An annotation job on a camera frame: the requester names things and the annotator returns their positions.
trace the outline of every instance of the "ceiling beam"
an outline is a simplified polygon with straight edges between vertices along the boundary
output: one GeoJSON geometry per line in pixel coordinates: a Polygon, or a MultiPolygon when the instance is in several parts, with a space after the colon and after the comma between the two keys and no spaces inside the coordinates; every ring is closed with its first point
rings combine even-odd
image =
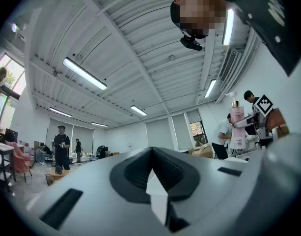
{"type": "MultiPolygon", "coordinates": [[[[33,65],[34,67],[38,68],[40,71],[45,72],[46,74],[52,76],[53,78],[53,71],[55,71],[54,68],[50,67],[49,65],[47,65],[46,63],[44,63],[42,60],[40,60],[38,57],[34,56],[30,59],[30,64],[33,65]]],[[[59,81],[61,81],[63,84],[65,84],[66,86],[76,90],[77,92],[80,92],[81,94],[83,94],[84,96],[87,96],[88,98],[91,98],[92,100],[96,101],[97,103],[101,103],[107,107],[110,107],[113,110],[116,110],[122,114],[127,115],[130,118],[134,118],[136,120],[140,120],[139,117],[131,114],[130,112],[117,107],[116,105],[114,105],[113,103],[95,95],[94,93],[88,91],[87,89],[85,89],[84,87],[78,85],[77,83],[71,81],[69,78],[60,75],[57,78],[59,81]]]]}
{"type": "Polygon", "coordinates": [[[34,97],[32,97],[32,89],[33,86],[31,85],[34,81],[34,69],[30,67],[30,56],[32,53],[32,40],[33,36],[35,34],[35,31],[38,26],[38,18],[41,13],[41,8],[36,9],[32,12],[30,21],[29,21],[29,26],[26,30],[26,42],[25,42],[25,50],[24,50],[24,67],[25,67],[25,80],[26,80],[26,87],[28,91],[28,96],[31,102],[31,105],[33,107],[36,106],[36,100],[34,97]]]}
{"type": "Polygon", "coordinates": [[[85,118],[84,120],[86,120],[88,122],[96,122],[96,123],[112,125],[112,126],[116,126],[116,127],[120,126],[120,124],[115,121],[108,120],[108,119],[105,119],[102,117],[89,116],[88,114],[83,113],[82,111],[78,111],[72,107],[65,106],[64,104],[62,104],[60,102],[53,101],[53,100],[50,102],[50,98],[48,96],[45,96],[44,94],[41,94],[37,91],[34,91],[32,93],[32,96],[34,96],[40,100],[43,100],[44,102],[48,103],[50,107],[56,108],[57,110],[63,111],[70,115],[81,116],[82,118],[85,118]]]}
{"type": "Polygon", "coordinates": [[[67,124],[76,125],[76,126],[79,126],[79,127],[84,127],[84,128],[89,128],[89,129],[96,129],[96,128],[108,129],[106,127],[98,127],[98,126],[96,127],[96,126],[93,126],[92,124],[88,124],[88,123],[85,123],[85,122],[82,122],[82,121],[79,121],[79,120],[73,120],[69,117],[58,115],[56,113],[53,113],[51,111],[46,110],[45,108],[43,108],[41,106],[36,106],[36,110],[47,114],[52,119],[62,121],[62,122],[67,123],[67,124]]]}
{"type": "Polygon", "coordinates": [[[136,54],[135,50],[127,40],[127,38],[124,36],[123,32],[120,30],[120,28],[116,25],[116,23],[113,21],[113,19],[104,11],[102,14],[99,12],[103,10],[104,8],[96,1],[96,0],[82,0],[96,15],[100,15],[103,17],[104,22],[108,28],[108,30],[112,33],[112,35],[117,39],[118,43],[122,45],[124,50],[127,52],[133,63],[136,65],[136,67],[139,69],[141,74],[143,75],[144,79],[150,86],[151,90],[163,106],[164,110],[169,113],[167,106],[165,103],[163,103],[163,100],[161,98],[161,95],[156,88],[155,83],[151,79],[150,75],[148,74],[145,66],[139,59],[138,55],[136,54]]]}
{"type": "Polygon", "coordinates": [[[203,63],[203,71],[201,73],[199,87],[197,90],[196,98],[195,98],[195,104],[197,105],[199,103],[199,99],[201,95],[199,94],[200,91],[204,90],[206,86],[206,81],[209,75],[211,62],[213,60],[214,50],[215,50],[215,42],[216,42],[216,33],[215,30],[210,30],[210,33],[206,39],[206,45],[205,45],[205,57],[204,57],[204,63],[203,63]]]}

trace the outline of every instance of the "pump bottle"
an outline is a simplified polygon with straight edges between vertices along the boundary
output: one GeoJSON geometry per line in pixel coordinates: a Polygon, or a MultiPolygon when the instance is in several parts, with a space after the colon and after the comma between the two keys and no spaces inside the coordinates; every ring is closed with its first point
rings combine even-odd
{"type": "Polygon", "coordinates": [[[244,149],[246,148],[245,128],[235,128],[234,124],[238,121],[244,120],[244,107],[239,106],[239,102],[236,100],[237,92],[233,91],[226,94],[233,98],[232,108],[230,109],[231,121],[232,121],[232,138],[230,148],[232,149],[244,149]]]}

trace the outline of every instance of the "camera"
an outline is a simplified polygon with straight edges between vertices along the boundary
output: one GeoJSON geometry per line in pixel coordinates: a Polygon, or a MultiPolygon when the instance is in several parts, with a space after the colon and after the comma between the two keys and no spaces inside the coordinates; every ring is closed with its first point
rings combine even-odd
{"type": "Polygon", "coordinates": [[[189,37],[184,34],[184,37],[180,39],[180,42],[182,43],[182,45],[189,49],[193,49],[196,51],[201,51],[203,49],[203,47],[192,36],[189,37]]]}

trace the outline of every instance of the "black slot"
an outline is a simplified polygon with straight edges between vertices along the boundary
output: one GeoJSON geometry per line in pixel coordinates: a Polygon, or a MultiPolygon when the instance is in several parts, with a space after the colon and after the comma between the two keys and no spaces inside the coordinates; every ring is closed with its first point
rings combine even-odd
{"type": "Polygon", "coordinates": [[[239,177],[242,174],[242,171],[237,171],[237,170],[233,170],[233,169],[229,169],[229,168],[225,168],[225,167],[220,167],[218,169],[218,171],[221,171],[223,173],[227,173],[236,177],[239,177]]]}
{"type": "Polygon", "coordinates": [[[176,215],[170,200],[168,200],[165,226],[168,227],[171,232],[175,233],[189,225],[190,224],[185,219],[179,218],[176,215]]]}
{"type": "Polygon", "coordinates": [[[69,189],[40,218],[44,223],[58,230],[82,195],[82,191],[69,189]]]}

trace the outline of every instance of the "window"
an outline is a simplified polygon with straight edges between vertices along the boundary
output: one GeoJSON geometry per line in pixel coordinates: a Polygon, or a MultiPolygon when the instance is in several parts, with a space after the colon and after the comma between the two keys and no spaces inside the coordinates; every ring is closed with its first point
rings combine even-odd
{"type": "Polygon", "coordinates": [[[195,141],[195,146],[200,147],[203,144],[208,143],[207,136],[205,134],[204,126],[201,121],[194,122],[190,124],[192,134],[195,141]]]}
{"type": "MultiPolygon", "coordinates": [[[[14,61],[11,57],[4,54],[0,59],[0,68],[4,66],[7,69],[6,78],[1,83],[9,89],[13,90],[15,93],[21,95],[25,86],[25,70],[14,61]]],[[[10,128],[13,114],[15,111],[17,100],[5,95],[4,93],[0,94],[0,127],[1,128],[10,128]]]]}

